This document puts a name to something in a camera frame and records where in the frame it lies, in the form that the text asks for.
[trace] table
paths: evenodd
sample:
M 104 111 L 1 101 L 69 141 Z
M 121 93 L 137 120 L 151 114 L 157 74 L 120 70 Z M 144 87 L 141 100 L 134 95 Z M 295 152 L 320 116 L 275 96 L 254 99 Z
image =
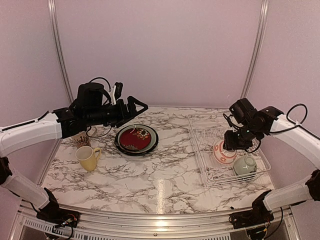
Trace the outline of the table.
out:
M 145 156 L 127 156 L 114 144 L 119 129 L 91 140 L 102 149 L 97 168 L 87 172 L 78 163 L 76 147 L 64 139 L 43 187 L 65 205 L 122 213 L 191 214 L 250 207 L 261 193 L 274 189 L 269 174 L 253 182 L 204 187 L 191 144 L 188 115 L 225 113 L 227 109 L 150 107 L 131 120 L 159 135 L 158 147 Z M 228 126 L 223 118 L 217 125 Z M 98 135 L 108 127 L 98 126 Z

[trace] light green bowl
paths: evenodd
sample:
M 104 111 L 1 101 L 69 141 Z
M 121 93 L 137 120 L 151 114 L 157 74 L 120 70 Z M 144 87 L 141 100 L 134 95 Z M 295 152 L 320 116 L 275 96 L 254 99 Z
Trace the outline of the light green bowl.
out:
M 256 160 L 251 156 L 242 156 L 234 161 L 233 170 L 236 175 L 245 175 L 257 172 Z

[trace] vertical metal pole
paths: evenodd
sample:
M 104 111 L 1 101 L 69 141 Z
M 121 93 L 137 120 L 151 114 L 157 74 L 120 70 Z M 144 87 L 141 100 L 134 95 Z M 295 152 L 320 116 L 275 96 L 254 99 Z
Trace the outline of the vertical metal pole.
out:
M 256 38 L 254 43 L 254 49 L 253 49 L 249 69 L 246 75 L 245 83 L 242 89 L 241 98 L 246 98 L 248 96 L 249 89 L 253 81 L 258 56 L 259 56 L 264 35 L 265 35 L 268 7 L 269 7 L 269 0 L 262 0 L 258 30 L 256 33 Z
M 55 49 L 56 49 L 57 57 L 60 64 L 63 84 L 64 84 L 64 88 L 65 88 L 69 103 L 71 104 L 74 101 L 74 96 L 72 93 L 72 89 L 71 89 L 71 85 L 70 85 L 70 81 L 69 81 L 69 77 L 66 69 L 66 64 L 64 60 L 64 55 L 62 51 L 61 41 L 60 41 L 55 0 L 48 0 L 48 7 L 49 7 L 53 37 L 55 42 Z

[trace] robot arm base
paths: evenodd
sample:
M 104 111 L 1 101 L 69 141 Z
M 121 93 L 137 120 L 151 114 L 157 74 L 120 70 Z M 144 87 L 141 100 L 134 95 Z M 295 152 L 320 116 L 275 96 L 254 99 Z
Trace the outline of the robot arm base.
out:
M 49 196 L 49 203 L 44 208 L 39 209 L 36 217 L 38 219 L 58 225 L 68 219 L 72 219 L 69 225 L 71 225 L 73 228 L 76 228 L 79 221 L 79 212 L 60 208 L 53 193 L 46 188 L 44 188 L 44 190 Z
M 320 201 L 320 170 L 317 169 L 311 174 L 311 178 L 305 183 L 313 200 Z
M 265 191 L 258 196 L 252 203 L 252 210 L 235 212 L 230 215 L 229 221 L 234 229 L 252 227 L 266 222 L 273 221 L 274 215 L 268 211 L 263 203 L 265 196 L 271 190 Z

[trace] lavender wall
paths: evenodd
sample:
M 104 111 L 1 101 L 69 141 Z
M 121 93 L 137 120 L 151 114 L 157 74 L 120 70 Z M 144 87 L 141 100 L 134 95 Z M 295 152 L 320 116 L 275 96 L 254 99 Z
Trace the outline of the lavender wall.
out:
M 149 105 L 228 107 L 241 95 L 256 38 L 256 0 L 57 0 L 76 95 L 97 76 Z
M 304 123 L 320 135 L 320 1 L 271 0 L 262 50 L 249 99 L 257 109 L 275 106 L 283 111 L 305 103 L 309 115 Z M 302 119 L 303 112 L 293 112 Z M 263 139 L 271 176 L 278 188 L 309 175 L 314 168 L 305 157 L 271 137 Z M 319 239 L 320 203 L 293 208 L 302 240 Z
M 2 0 L 0 7 L 0 126 L 68 105 L 51 31 L 47 1 Z M 21 173 L 35 181 L 53 142 L 9 155 Z M 0 239 L 5 240 L 19 199 L 0 188 Z

